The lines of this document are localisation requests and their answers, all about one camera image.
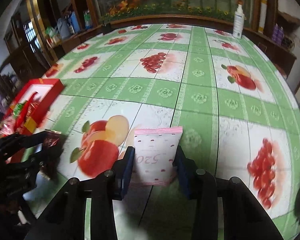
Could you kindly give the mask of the long red snack packet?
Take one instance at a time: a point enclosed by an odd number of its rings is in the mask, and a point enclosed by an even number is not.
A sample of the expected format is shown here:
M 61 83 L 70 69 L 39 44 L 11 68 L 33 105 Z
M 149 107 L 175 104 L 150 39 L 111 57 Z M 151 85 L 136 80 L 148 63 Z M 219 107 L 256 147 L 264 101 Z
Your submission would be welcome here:
M 16 131 L 17 129 L 19 129 L 22 124 L 26 121 L 26 115 L 28 113 L 28 109 L 29 109 L 29 106 L 30 104 L 32 103 L 34 97 L 38 94 L 38 92 L 34 92 L 30 98 L 25 102 L 21 112 L 19 113 L 16 121 L 15 121 L 15 124 L 14 124 L 14 130 Z

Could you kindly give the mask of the green candy wrapper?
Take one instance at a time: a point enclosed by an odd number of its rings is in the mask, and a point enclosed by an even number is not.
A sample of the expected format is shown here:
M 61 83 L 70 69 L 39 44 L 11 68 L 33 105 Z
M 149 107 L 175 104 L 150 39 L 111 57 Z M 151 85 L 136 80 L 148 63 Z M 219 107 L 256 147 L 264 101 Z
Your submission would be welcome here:
M 14 119 L 17 119 L 17 117 L 20 115 L 21 111 L 23 110 L 23 107 L 26 105 L 27 101 L 17 103 L 13 109 L 12 116 Z

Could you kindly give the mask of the dark red chocolate packet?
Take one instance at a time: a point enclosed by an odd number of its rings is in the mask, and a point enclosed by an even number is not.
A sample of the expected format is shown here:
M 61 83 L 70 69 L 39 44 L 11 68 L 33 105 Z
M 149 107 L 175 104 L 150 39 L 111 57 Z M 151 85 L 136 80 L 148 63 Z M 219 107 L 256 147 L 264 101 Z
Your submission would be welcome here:
M 44 140 L 42 143 L 42 149 L 47 150 L 51 147 L 61 147 L 62 146 L 62 133 L 59 131 L 45 130 Z

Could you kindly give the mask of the pink white snack packet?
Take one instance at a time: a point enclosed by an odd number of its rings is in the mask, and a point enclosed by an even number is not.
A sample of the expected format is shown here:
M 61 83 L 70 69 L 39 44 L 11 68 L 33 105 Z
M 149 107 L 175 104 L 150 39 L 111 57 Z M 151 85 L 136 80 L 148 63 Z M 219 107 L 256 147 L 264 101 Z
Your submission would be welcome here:
M 173 161 L 183 134 L 181 126 L 137 129 L 132 182 L 136 185 L 167 185 L 175 176 Z

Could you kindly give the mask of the red gift box tray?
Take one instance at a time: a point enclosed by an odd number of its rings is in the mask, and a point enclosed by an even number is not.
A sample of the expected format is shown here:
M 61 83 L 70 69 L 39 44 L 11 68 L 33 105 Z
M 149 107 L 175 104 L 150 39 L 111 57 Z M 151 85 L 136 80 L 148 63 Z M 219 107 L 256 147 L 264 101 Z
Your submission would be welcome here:
M 0 122 L 0 138 L 18 133 L 31 135 L 42 123 L 50 106 L 64 89 L 64 85 L 59 79 L 32 79 L 17 94 L 12 103 L 7 108 Z M 34 97 L 29 106 L 26 115 L 26 121 L 22 126 L 14 130 L 16 119 L 13 118 L 12 112 L 17 103 L 27 101 L 34 93 L 38 94 Z

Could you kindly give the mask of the green fruit pattern tablecloth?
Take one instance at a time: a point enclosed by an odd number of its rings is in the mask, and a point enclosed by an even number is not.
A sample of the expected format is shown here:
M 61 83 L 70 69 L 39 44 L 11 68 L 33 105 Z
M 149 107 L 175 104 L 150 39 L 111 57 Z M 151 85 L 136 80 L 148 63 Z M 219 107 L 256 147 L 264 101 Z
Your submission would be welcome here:
M 67 136 L 57 180 L 25 195 L 39 216 L 71 177 L 71 162 L 97 124 L 124 116 L 129 130 L 182 126 L 180 144 L 199 168 L 241 180 L 284 239 L 300 232 L 300 107 L 283 76 L 248 38 L 190 25 L 135 25 L 76 46 L 45 74 L 65 85 L 42 124 Z

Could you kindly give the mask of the small black box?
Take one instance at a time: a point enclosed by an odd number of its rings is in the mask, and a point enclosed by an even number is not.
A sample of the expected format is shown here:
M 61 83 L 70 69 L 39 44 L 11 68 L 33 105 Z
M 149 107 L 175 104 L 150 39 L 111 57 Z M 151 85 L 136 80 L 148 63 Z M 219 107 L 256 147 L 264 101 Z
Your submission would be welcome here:
M 112 27 L 111 27 L 111 23 L 104 23 L 101 25 L 101 31 L 103 35 L 106 35 L 108 33 L 111 33 L 113 31 Z

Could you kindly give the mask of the purple bottles on shelf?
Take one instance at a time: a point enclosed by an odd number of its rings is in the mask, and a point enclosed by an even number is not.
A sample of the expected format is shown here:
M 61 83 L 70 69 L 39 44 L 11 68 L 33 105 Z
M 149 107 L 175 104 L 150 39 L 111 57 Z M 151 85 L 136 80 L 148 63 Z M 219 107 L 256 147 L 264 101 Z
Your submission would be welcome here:
M 271 39 L 280 46 L 284 36 L 283 28 L 275 24 Z

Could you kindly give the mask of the white spray bottle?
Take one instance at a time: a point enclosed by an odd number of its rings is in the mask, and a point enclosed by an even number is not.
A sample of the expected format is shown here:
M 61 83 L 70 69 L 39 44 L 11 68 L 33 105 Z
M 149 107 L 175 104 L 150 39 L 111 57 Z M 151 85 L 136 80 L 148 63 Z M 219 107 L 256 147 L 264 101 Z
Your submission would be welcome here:
M 242 5 L 239 4 L 235 11 L 235 16 L 234 16 L 234 25 L 233 25 L 233 32 L 232 32 L 234 38 L 242 37 L 244 20 L 245 20 L 245 15 L 243 12 L 243 8 Z

